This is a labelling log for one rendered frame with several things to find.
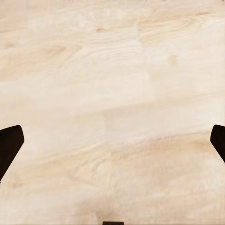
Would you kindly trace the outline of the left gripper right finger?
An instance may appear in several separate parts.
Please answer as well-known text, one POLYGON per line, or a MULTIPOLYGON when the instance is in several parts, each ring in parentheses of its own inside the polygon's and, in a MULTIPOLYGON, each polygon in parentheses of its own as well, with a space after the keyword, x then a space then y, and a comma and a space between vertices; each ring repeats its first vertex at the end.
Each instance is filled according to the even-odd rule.
POLYGON ((211 136, 210 136, 210 142, 220 155, 220 157, 225 162, 225 127, 221 125, 214 125, 211 136))

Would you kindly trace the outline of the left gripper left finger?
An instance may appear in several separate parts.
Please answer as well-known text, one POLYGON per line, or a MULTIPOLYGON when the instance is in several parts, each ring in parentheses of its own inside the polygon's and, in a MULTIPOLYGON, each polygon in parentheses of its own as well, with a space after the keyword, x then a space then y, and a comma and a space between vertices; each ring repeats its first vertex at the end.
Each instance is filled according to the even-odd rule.
POLYGON ((0 181, 24 143, 20 125, 0 129, 0 181))

